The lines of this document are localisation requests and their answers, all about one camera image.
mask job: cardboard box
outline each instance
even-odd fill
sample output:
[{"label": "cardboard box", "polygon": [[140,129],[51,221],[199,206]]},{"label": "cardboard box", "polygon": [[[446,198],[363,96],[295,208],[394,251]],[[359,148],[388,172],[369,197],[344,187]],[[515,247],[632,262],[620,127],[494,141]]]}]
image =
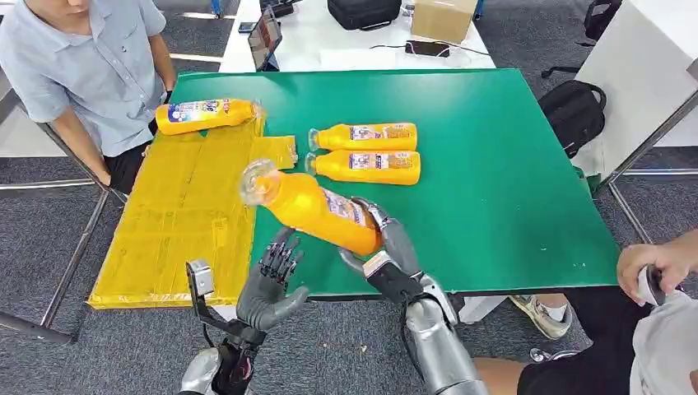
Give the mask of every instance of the cardboard box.
[{"label": "cardboard box", "polygon": [[412,34],[459,44],[465,39],[477,0],[416,0]]}]

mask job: robotic thumb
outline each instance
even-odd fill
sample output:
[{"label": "robotic thumb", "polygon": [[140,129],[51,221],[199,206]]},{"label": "robotic thumb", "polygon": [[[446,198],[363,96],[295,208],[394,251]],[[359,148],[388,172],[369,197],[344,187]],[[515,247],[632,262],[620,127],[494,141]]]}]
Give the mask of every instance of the robotic thumb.
[{"label": "robotic thumb", "polygon": [[279,300],[273,307],[273,315],[268,318],[266,324],[268,328],[273,327],[284,318],[298,311],[308,299],[308,294],[310,291],[307,286],[299,286],[296,288],[292,294],[288,295],[286,298]]},{"label": "robotic thumb", "polygon": [[364,276],[364,261],[355,257],[354,253],[352,253],[348,249],[343,249],[342,247],[339,247],[337,248],[337,251],[339,251],[339,256],[342,258],[342,261],[344,261],[344,263],[346,263],[347,266],[353,272],[359,274],[362,277]]}]

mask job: smartphone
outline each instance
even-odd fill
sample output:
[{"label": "smartphone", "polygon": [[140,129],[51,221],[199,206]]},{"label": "smartphone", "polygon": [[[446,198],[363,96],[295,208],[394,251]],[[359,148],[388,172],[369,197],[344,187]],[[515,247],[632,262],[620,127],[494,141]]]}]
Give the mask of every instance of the smartphone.
[{"label": "smartphone", "polygon": [[254,29],[257,22],[240,22],[240,27],[238,28],[238,33],[241,35],[248,35]]},{"label": "smartphone", "polygon": [[417,55],[441,56],[442,58],[447,58],[451,54],[447,44],[416,41],[414,39],[407,41],[405,52]]}]

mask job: plastic bottle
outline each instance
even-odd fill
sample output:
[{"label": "plastic bottle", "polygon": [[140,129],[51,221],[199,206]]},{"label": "plastic bottle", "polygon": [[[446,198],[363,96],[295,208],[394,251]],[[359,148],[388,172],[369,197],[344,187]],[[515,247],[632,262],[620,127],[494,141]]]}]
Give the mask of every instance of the plastic bottle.
[{"label": "plastic bottle", "polygon": [[285,174],[267,159],[244,170],[240,196],[248,205],[265,206],[284,225],[368,255],[381,244],[373,217],[346,197],[320,188],[312,175]]},{"label": "plastic bottle", "polygon": [[259,107],[251,101],[219,99],[161,105],[155,111],[155,119],[160,131],[171,135],[220,126],[237,126],[258,117],[259,112]]},{"label": "plastic bottle", "polygon": [[379,123],[376,125],[345,125],[329,129],[310,129],[310,150],[352,151],[415,151],[414,123]]},{"label": "plastic bottle", "polygon": [[419,181],[421,162],[414,151],[332,151],[305,157],[305,172],[337,181],[354,183],[414,185]]}]

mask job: person's knee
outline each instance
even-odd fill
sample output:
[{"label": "person's knee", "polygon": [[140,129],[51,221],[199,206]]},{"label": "person's knee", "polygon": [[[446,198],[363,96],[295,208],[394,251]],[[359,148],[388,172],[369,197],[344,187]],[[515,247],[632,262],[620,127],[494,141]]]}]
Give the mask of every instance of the person's knee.
[{"label": "person's knee", "polygon": [[475,358],[474,362],[490,395],[516,395],[526,364],[496,358]]}]

